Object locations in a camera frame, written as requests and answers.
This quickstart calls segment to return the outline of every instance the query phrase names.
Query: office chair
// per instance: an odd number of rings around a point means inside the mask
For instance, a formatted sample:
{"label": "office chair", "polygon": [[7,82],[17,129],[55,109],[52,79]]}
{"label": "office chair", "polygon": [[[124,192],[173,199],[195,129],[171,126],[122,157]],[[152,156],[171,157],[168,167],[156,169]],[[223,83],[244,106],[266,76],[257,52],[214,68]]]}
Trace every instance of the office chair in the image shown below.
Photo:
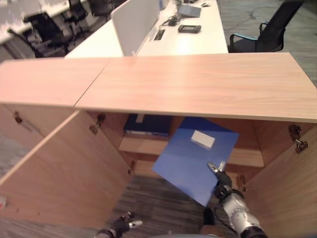
{"label": "office chair", "polygon": [[[260,35],[258,38],[247,37],[238,33],[230,36],[230,53],[246,52],[276,52],[284,47],[285,27],[303,4],[303,0],[285,1],[269,22],[260,24]],[[234,37],[242,40],[234,42]]]}
{"label": "office chair", "polygon": [[113,10],[113,3],[109,0],[88,0],[88,3],[93,16],[102,16],[105,17],[106,20]]}
{"label": "office chair", "polygon": [[113,9],[116,9],[127,0],[112,0]]}
{"label": "office chair", "polygon": [[62,30],[46,12],[26,16],[24,17],[23,22],[30,22],[32,24],[33,29],[35,29],[41,37],[41,46],[54,48],[54,50],[58,47],[63,47],[65,53],[69,52],[68,46],[74,36],[64,36]]}
{"label": "office chair", "polygon": [[79,27],[80,32],[76,34],[76,38],[79,37],[80,35],[83,35],[85,37],[85,33],[90,33],[90,31],[83,30],[79,22],[84,20],[88,16],[88,12],[85,10],[80,0],[68,0],[68,2],[69,2],[69,10],[71,12],[71,17],[66,18],[62,14],[62,16],[64,17],[64,22],[74,23],[76,26]]}
{"label": "office chair", "polygon": [[23,41],[25,44],[27,44],[31,50],[33,51],[35,58],[43,58],[44,54],[41,53],[38,49],[36,49],[24,36],[19,35],[18,33],[16,33],[13,29],[8,28],[7,32],[11,35],[16,36],[17,38],[19,38],[21,41]]}

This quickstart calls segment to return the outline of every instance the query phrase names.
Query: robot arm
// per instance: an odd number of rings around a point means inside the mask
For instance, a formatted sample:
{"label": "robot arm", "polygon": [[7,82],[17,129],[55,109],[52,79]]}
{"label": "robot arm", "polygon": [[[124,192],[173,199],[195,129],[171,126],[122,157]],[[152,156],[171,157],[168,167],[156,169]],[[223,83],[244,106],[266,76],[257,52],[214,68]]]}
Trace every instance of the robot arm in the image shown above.
{"label": "robot arm", "polygon": [[240,238],[268,238],[258,219],[250,213],[242,193],[231,188],[230,177],[219,171],[214,164],[208,163],[208,166],[218,179],[214,194],[219,199],[219,205],[227,213],[230,226],[238,236]]}

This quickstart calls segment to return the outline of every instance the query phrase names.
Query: white label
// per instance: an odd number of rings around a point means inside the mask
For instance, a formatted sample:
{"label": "white label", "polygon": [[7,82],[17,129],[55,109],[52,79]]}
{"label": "white label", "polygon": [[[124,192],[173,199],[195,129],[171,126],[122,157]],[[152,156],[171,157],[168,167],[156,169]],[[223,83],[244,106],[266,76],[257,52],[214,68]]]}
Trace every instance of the white label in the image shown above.
{"label": "white label", "polygon": [[136,123],[142,123],[144,116],[145,116],[144,114],[138,114],[137,119],[135,120],[135,122]]}
{"label": "white label", "polygon": [[203,134],[202,132],[197,130],[194,131],[191,140],[198,143],[199,145],[203,146],[204,148],[208,150],[212,147],[214,142],[213,137]]}

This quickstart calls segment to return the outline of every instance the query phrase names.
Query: dark blue folder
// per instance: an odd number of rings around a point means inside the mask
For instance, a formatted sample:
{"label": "dark blue folder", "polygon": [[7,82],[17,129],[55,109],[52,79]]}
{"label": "dark blue folder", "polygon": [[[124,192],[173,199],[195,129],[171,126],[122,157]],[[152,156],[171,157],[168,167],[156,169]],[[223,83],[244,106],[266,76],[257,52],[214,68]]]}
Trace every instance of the dark blue folder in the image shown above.
{"label": "dark blue folder", "polygon": [[[210,149],[191,140],[195,130],[215,139]],[[238,133],[206,119],[186,117],[152,169],[206,206],[217,184],[207,162],[217,167],[226,162],[238,137]]]}

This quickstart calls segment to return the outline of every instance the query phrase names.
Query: cabinet door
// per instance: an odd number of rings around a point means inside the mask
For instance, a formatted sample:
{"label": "cabinet door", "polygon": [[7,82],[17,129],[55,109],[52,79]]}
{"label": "cabinet door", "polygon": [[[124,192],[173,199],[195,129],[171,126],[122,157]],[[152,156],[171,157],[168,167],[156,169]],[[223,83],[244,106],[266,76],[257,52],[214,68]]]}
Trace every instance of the cabinet door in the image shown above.
{"label": "cabinet door", "polygon": [[246,184],[251,212],[270,238],[317,235],[317,126],[303,137],[309,147],[292,145]]}
{"label": "cabinet door", "polygon": [[0,180],[0,216],[101,228],[133,172],[96,122],[74,112]]}
{"label": "cabinet door", "polygon": [[0,131],[7,137],[14,139],[27,149],[36,146],[44,136],[31,124],[18,124],[14,119],[14,112],[7,106],[0,104]]}

